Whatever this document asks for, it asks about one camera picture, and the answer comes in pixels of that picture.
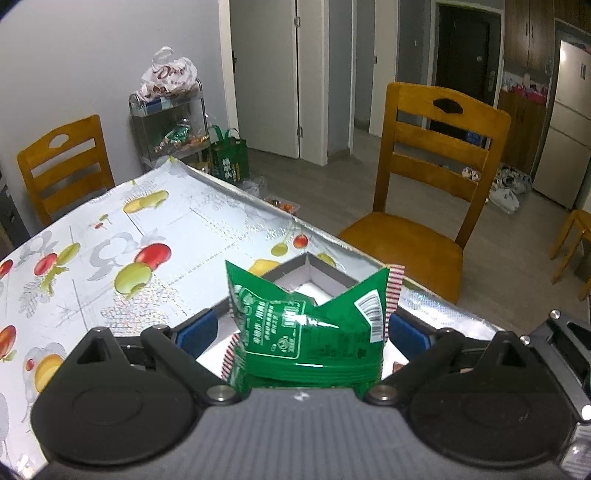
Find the wooden cabinet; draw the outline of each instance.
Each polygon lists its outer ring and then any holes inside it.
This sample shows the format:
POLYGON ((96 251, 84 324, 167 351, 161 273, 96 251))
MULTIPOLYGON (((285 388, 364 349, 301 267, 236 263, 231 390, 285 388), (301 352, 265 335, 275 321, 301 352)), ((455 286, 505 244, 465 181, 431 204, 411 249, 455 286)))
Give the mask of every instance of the wooden cabinet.
POLYGON ((546 108, 504 90, 499 96, 498 108, 511 115, 511 130, 502 161, 530 174, 540 144, 546 108))
POLYGON ((530 51, 529 0, 505 1, 505 60, 527 65, 530 51))
POLYGON ((531 0, 528 67, 550 75, 555 44, 556 26, 554 24, 553 0, 531 0))
POLYGON ((583 30, 587 33, 591 33, 591 4, 588 4, 587 2, 583 3, 583 19, 583 30))
POLYGON ((556 18, 566 23, 584 28, 584 2, 585 0, 554 0, 554 14, 556 18))
POLYGON ((554 58, 554 0, 505 1, 505 60, 550 74, 554 58))

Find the refrigerator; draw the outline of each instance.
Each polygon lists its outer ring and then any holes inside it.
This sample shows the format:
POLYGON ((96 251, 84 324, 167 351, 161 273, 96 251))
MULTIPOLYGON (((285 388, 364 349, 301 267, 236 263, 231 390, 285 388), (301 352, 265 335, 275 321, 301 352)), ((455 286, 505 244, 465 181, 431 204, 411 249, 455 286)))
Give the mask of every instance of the refrigerator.
POLYGON ((534 189, 568 209, 577 197, 577 207, 583 206, 591 189, 591 176, 585 178, 590 158, 591 54, 562 41, 556 98, 534 189), (583 180, 586 192, 580 192, 583 180))

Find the blue gripper pad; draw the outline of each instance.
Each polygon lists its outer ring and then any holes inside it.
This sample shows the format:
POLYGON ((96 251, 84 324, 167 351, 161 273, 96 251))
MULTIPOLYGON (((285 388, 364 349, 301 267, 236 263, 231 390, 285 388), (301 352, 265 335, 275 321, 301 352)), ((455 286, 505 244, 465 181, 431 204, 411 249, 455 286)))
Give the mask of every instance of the blue gripper pad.
POLYGON ((198 358, 217 337, 217 316, 209 310, 186 323, 178 331, 175 344, 193 358, 198 358))
POLYGON ((390 317, 388 336, 394 346, 412 362, 413 359, 431 348, 428 335, 393 313, 390 317))

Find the food container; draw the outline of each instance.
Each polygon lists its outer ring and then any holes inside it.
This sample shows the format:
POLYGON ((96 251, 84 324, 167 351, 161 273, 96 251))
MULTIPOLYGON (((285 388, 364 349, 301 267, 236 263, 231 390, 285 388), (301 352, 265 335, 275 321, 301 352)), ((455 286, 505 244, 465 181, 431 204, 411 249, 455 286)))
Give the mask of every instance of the food container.
POLYGON ((265 197, 265 201, 273 205, 273 207, 279 208, 284 212, 290 213, 297 216, 297 211, 300 209, 300 205, 296 202, 290 202, 289 200, 282 199, 276 195, 268 195, 265 197))

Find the plastic bag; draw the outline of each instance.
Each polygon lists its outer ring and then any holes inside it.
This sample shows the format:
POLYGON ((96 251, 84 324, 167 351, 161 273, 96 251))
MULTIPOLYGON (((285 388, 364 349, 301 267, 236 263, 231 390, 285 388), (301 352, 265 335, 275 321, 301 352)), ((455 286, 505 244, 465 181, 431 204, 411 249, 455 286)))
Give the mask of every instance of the plastic bag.
POLYGON ((191 91, 197 85, 197 68, 187 57, 173 60, 173 49, 162 47, 154 54, 152 66, 142 75, 144 84, 137 94, 145 102, 162 96, 191 91))
POLYGON ((253 387, 349 387, 379 381, 389 269, 316 306, 226 262, 230 304, 240 330, 228 381, 253 387))
POLYGON ((519 209, 519 199, 510 189, 491 190, 489 198, 505 213, 515 213, 519 209))

